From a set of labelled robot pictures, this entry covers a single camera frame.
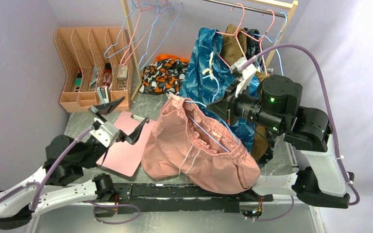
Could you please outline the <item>pink shorts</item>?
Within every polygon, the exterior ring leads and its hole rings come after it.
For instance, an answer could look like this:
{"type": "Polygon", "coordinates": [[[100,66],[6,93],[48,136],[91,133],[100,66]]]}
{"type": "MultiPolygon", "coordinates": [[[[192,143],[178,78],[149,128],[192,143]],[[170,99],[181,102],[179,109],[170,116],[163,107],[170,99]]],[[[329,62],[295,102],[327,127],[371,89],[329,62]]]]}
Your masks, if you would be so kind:
{"type": "Polygon", "coordinates": [[[200,188],[219,194],[246,191],[261,174],[239,139],[180,96],[171,96],[161,109],[141,164],[154,180],[184,174],[200,188]]]}

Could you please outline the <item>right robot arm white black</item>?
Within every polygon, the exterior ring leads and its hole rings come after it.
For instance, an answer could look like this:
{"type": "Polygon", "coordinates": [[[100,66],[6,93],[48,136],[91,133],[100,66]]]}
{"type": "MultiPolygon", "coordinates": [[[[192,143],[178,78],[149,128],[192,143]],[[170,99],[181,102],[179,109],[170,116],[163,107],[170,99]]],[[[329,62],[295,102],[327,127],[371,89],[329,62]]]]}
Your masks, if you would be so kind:
{"type": "Polygon", "coordinates": [[[328,115],[317,108],[302,107],[302,85],[281,75],[269,76],[259,85],[258,96],[239,88],[234,81],[208,110],[227,124],[239,119],[262,126],[300,151],[308,160],[304,170],[281,176],[260,176],[243,187],[246,200],[264,195],[295,196],[315,207],[346,209],[350,206],[351,172],[339,167],[333,130],[328,115]]]}

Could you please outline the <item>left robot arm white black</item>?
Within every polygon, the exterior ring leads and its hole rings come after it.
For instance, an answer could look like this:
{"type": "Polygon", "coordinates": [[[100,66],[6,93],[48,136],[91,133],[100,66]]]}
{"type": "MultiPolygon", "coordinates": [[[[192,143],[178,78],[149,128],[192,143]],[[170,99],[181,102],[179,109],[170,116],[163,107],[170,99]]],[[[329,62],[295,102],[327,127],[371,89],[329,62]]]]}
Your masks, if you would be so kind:
{"type": "Polygon", "coordinates": [[[46,162],[34,174],[5,191],[0,191],[0,230],[12,230],[27,225],[34,217],[78,202],[108,202],[116,195],[111,176],[100,174],[76,184],[85,169],[97,166],[112,145],[119,142],[135,144],[148,118],[131,134],[118,129],[105,116],[120,105],[121,100],[93,105],[94,116],[78,137],[64,134],[55,137],[46,147],[46,162]]]}

